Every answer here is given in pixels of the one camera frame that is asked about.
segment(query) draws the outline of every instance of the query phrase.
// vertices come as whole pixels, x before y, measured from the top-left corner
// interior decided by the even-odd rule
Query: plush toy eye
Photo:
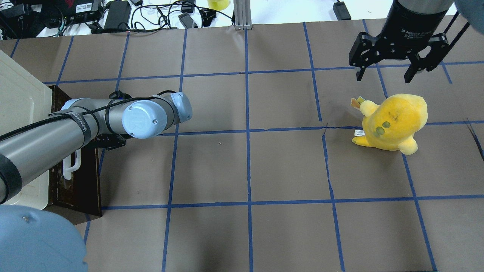
[[[382,127],[380,127],[380,126],[379,126],[379,127],[377,127],[376,131],[377,131],[377,133],[378,133],[378,134],[380,134],[380,135],[385,134],[385,130],[384,130]]]

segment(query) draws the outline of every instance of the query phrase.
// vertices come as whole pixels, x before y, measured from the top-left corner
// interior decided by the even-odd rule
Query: grid
[[[376,198],[336,198],[334,195],[332,182],[331,182],[331,173],[330,168],[328,165],[328,147],[326,143],[326,130],[351,130],[351,129],[361,129],[359,126],[307,126],[307,127],[289,127],[289,128],[270,128],[270,129],[251,129],[249,123],[249,80],[251,74],[272,74],[272,73],[293,73],[293,72],[311,72],[312,76],[312,83],[314,88],[314,95],[316,100],[316,109],[318,114],[319,121],[324,123],[324,116],[321,114],[320,103],[319,103],[319,95],[318,95],[318,87],[317,87],[317,79],[315,75],[315,71],[326,71],[326,70],[345,70],[345,69],[353,69],[353,67],[315,67],[313,62],[313,55],[311,50],[310,44],[310,37],[308,35],[306,23],[303,23],[304,35],[306,38],[307,44],[307,52],[310,60],[310,68],[307,69],[287,69],[287,70],[264,70],[264,71],[251,71],[249,69],[249,52],[248,52],[248,33],[245,30],[244,33],[244,50],[245,50],[245,71],[240,72],[229,72],[229,73],[210,73],[210,74],[185,74],[184,73],[184,63],[185,63],[185,51],[186,51],[186,42],[187,42],[187,30],[184,32],[183,37],[183,51],[182,51],[182,61],[181,61],[181,70],[179,75],[169,75],[169,76],[137,76],[137,77],[122,77],[122,70],[124,65],[124,59],[126,56],[126,50],[128,48],[130,33],[127,33],[124,51],[121,59],[121,65],[119,68],[119,73],[117,78],[102,78],[102,79],[86,79],[86,80],[61,80],[62,73],[64,71],[66,62],[69,57],[69,53],[71,51],[71,46],[75,37],[70,38],[70,43],[59,73],[59,77],[57,81],[46,81],[45,84],[62,84],[62,83],[79,83],[79,82],[96,82],[96,81],[116,81],[116,90],[119,88],[119,84],[123,80],[132,80],[132,79],[153,79],[153,78],[179,78],[180,80],[180,89],[182,91],[183,86],[183,79],[185,77],[196,77],[196,76],[228,76],[228,75],[245,75],[245,112],[246,112],[246,128],[245,130],[222,130],[222,131],[200,131],[200,132],[179,132],[179,126],[177,125],[175,128],[175,132],[173,133],[165,133],[160,136],[173,136],[174,137],[174,145],[173,145],[173,156],[172,156],[172,163],[171,163],[171,173],[170,173],[170,185],[169,185],[169,195],[168,195],[168,203],[167,204],[155,204],[155,205],[130,205],[130,206],[105,206],[103,210],[134,210],[134,209],[166,209],[166,226],[165,226],[165,239],[164,239],[164,246],[163,246],[163,261],[162,261],[162,271],[166,271],[166,257],[167,251],[170,241],[170,219],[171,219],[171,210],[172,208],[191,208],[191,207],[221,207],[221,206],[243,206],[247,207],[247,222],[248,222],[248,254],[249,254],[249,271],[254,271],[254,257],[253,257],[253,229],[252,229],[252,207],[259,206],[259,205],[295,205],[295,204],[320,204],[320,203],[327,203],[331,204],[332,206],[332,213],[333,213],[333,221],[334,221],[334,231],[336,237],[336,244],[339,256],[339,264],[341,271],[345,271],[345,258],[344,258],[344,250],[342,247],[341,242],[341,234],[340,234],[340,224],[338,223],[338,213],[337,213],[337,203],[357,203],[357,202],[398,202],[398,201],[413,201],[415,205],[415,209],[418,215],[418,219],[420,221],[420,227],[423,234],[423,238],[425,241],[425,246],[428,253],[428,258],[430,259],[432,270],[437,271],[438,264],[434,260],[433,251],[431,244],[429,242],[429,238],[427,235],[427,231],[425,228],[424,217],[422,215],[420,209],[420,202],[426,200],[444,200],[444,199],[475,199],[475,198],[484,198],[484,194],[474,194],[474,195],[442,195],[442,196],[418,196],[416,190],[413,186],[412,175],[410,171],[410,167],[408,166],[407,158],[405,155],[402,155],[405,171],[408,178],[408,184],[411,189],[411,196],[409,197],[376,197]],[[366,21],[363,20],[363,27],[366,32],[368,32],[368,27],[366,25]],[[11,57],[14,56],[15,50],[18,45],[18,40],[12,50]],[[443,68],[445,75],[450,84],[452,84],[452,79],[447,71],[447,67],[451,65],[468,65],[468,64],[484,64],[484,61],[460,61],[460,62],[442,62],[440,66]],[[383,79],[383,75],[381,72],[382,68],[389,68],[389,67],[407,67],[406,64],[389,64],[389,65],[372,65],[368,69],[376,69],[378,72],[378,76],[381,82],[381,87],[385,97],[388,97],[387,89],[385,86],[385,82]],[[432,122],[428,123],[427,126],[440,126],[440,125],[458,125],[458,124],[482,124],[484,120],[469,120],[469,121],[440,121],[440,122]],[[301,200],[271,200],[271,201],[253,201],[252,200],[252,190],[251,190],[251,140],[250,136],[252,133],[264,133],[264,132],[282,132],[282,131],[304,131],[304,130],[320,130],[322,131],[321,137],[321,148],[322,152],[324,153],[324,164],[326,165],[326,174],[327,174],[327,182],[328,188],[330,192],[329,199],[301,199]],[[176,157],[177,157],[177,145],[178,145],[178,138],[179,136],[186,136],[186,135],[209,135],[209,134],[245,134],[246,135],[246,150],[247,150],[247,200],[246,201],[238,201],[238,202],[214,202],[214,203],[184,203],[184,204],[175,204],[172,203],[173,199],[173,185],[174,185],[174,178],[175,178],[175,167],[176,167]],[[105,151],[102,151],[99,170],[101,172],[101,167],[103,164]],[[89,230],[90,230],[90,218],[86,214],[86,218],[88,220],[84,241],[87,242]]]

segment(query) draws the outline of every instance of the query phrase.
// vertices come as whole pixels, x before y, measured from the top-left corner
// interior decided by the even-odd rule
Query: yellow plush toy
[[[363,113],[365,136],[353,138],[360,146],[376,147],[383,150],[400,150],[405,155],[417,151],[413,139],[427,122],[427,103],[413,94],[396,94],[387,98],[381,105],[369,100],[351,99],[351,105]]]

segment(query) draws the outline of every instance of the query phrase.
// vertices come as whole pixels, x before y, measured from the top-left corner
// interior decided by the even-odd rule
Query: tag
[[[80,4],[76,6],[76,13],[91,11],[92,3]]]
[[[355,136],[364,136],[364,131],[359,130],[359,129],[355,129]]]

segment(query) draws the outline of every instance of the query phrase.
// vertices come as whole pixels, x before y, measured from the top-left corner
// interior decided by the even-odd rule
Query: black cable
[[[45,124],[48,124],[48,123],[52,123],[52,122],[59,121],[59,120],[62,120],[62,119],[67,119],[67,118],[70,118],[70,117],[68,115],[61,115],[61,116],[52,117],[52,118],[49,118],[49,119],[45,119],[45,120],[42,120],[42,121],[38,121],[38,122],[35,122],[35,123],[32,123],[32,124],[26,125],[24,127],[21,127],[21,128],[14,130],[14,131],[3,134],[2,136],[0,136],[0,141],[3,141],[7,138],[10,138],[10,137],[15,136],[19,133],[25,132],[27,130],[34,129],[34,128],[39,127],[41,125],[45,125]]]
[[[156,97],[136,97],[136,98],[129,98],[129,99],[125,99],[125,100],[122,100],[122,101],[119,101],[119,102],[116,102],[116,103],[112,103],[110,105],[106,105],[106,106],[103,106],[103,107],[100,107],[100,108],[97,108],[97,109],[94,109],[94,110],[88,110],[88,111],[85,111],[85,112],[81,112],[80,114],[82,114],[82,115],[93,114],[95,112],[98,112],[98,111],[101,111],[101,110],[105,110],[105,109],[111,108],[113,106],[118,106],[118,105],[121,105],[121,104],[125,104],[125,103],[131,102],[131,101],[152,100],[152,99],[156,99]],[[34,129],[34,128],[39,127],[41,125],[49,124],[49,123],[52,123],[52,122],[55,122],[55,121],[60,121],[60,120],[67,119],[67,118],[70,118],[70,116],[69,115],[60,115],[60,116],[52,117],[52,118],[49,118],[49,119],[41,120],[41,121],[38,121],[38,122],[35,122],[35,123],[32,123],[32,124],[26,125],[24,127],[21,127],[21,128],[18,128],[16,130],[14,130],[14,131],[11,131],[11,132],[8,132],[8,133],[5,133],[5,134],[1,135],[0,136],[0,141],[3,141],[5,139],[7,139],[7,138],[10,138],[12,136],[15,136],[15,135],[17,135],[19,133],[22,133],[22,132],[25,132],[25,131]]]
[[[200,18],[201,20],[203,21],[203,17],[202,17],[202,14],[201,14],[201,11],[203,10],[208,10],[208,11],[214,11],[216,13],[220,13],[222,14],[223,16],[229,18],[229,19],[232,19],[232,17],[228,16],[227,14],[221,12],[221,11],[218,11],[218,10],[215,10],[215,9],[211,9],[211,8],[205,8],[205,7],[199,7],[195,4],[192,4],[192,3],[189,3],[189,2],[186,2],[184,0],[177,0],[171,4],[160,4],[160,5],[141,5],[137,8],[135,8],[135,10],[133,11],[133,15],[131,16],[131,22],[130,22],[130,25],[132,28],[136,28],[134,25],[133,25],[133,21],[134,21],[134,14],[136,13],[136,11],[140,10],[140,13],[141,13],[141,16],[147,20],[148,22],[150,22],[151,24],[153,24],[153,22],[149,21],[142,13],[141,9],[142,8],[149,8],[149,9],[157,9],[158,12],[160,13],[160,18],[158,18],[158,25],[160,26],[160,28],[164,27],[164,26],[168,26],[168,28],[172,29],[171,27],[171,21],[170,21],[170,15],[172,12],[181,12],[180,10],[174,10],[172,11],[171,9],[174,7],[174,6],[181,6],[181,5],[188,5],[188,6],[192,6],[194,8],[197,8],[198,9],[198,12],[200,13]],[[167,16],[164,16],[163,12],[161,11],[162,8],[168,8],[168,15]],[[165,21],[165,24],[163,26],[161,26],[161,18],[163,18],[163,20]]]
[[[142,10],[142,9],[141,9],[141,10],[139,10],[139,14],[141,15],[141,17],[143,17],[143,19],[147,20],[147,21],[148,21],[150,24],[152,24],[152,25],[156,25],[156,26],[157,26],[157,25],[159,25],[159,24],[157,24],[157,23],[153,23],[153,22],[151,22],[150,20],[148,20],[148,18],[146,18],[146,17],[143,15],[143,10]]]
[[[145,26],[143,26],[143,24],[142,24],[142,23],[140,23],[140,22],[135,22],[135,28],[136,28],[136,24],[140,24],[140,25],[143,27],[143,30],[146,30]]]
[[[126,25],[126,29],[129,29],[128,23],[126,22],[121,22],[118,24],[118,29],[120,28],[121,25]]]
[[[457,43],[457,41],[460,39],[460,37],[464,34],[464,32],[466,32],[466,30],[470,27],[470,23],[467,22],[464,27],[459,31],[459,33],[457,34],[457,36],[454,38],[454,40],[452,41],[451,45],[449,45],[449,51],[452,49],[452,47],[454,47],[455,43]]]
[[[454,23],[454,21],[457,19],[457,17],[459,16],[459,12],[456,12],[454,14],[454,16],[452,17],[452,20],[450,21],[450,23],[447,25],[447,27],[445,28],[444,30],[444,34],[447,34],[447,31],[449,31],[449,29],[451,28],[451,25]]]
[[[81,114],[82,115],[86,115],[86,114],[95,113],[95,112],[98,112],[98,111],[101,111],[101,110],[105,110],[105,109],[110,108],[110,107],[114,107],[114,106],[117,106],[117,105],[121,105],[121,104],[125,104],[125,103],[128,103],[128,102],[131,102],[131,101],[153,100],[153,99],[156,99],[156,97],[135,97],[135,98],[129,98],[129,99],[125,99],[125,100],[122,100],[122,101],[119,101],[119,102],[116,102],[116,103],[112,103],[110,105],[106,105],[106,106],[103,106],[103,107],[100,107],[100,108],[97,108],[97,109],[93,109],[93,110],[90,110],[90,111],[81,112]]]
[[[67,30],[67,28],[72,26],[73,24],[74,24],[74,21],[72,20],[69,24],[67,24],[67,26],[64,27],[64,29],[62,29],[62,31],[60,32],[61,34],[59,36],[64,36],[64,32]]]
[[[165,93],[177,93],[177,92],[172,91],[172,90],[166,90],[166,91],[162,91],[162,92],[158,93],[158,95],[163,95]]]
[[[61,15],[60,16],[60,22],[61,22],[60,25],[62,26],[64,24],[64,14],[62,13],[62,10],[57,5],[53,4],[53,6],[59,11],[59,14]],[[57,34],[59,34],[60,32],[61,32],[61,27],[59,27]]]

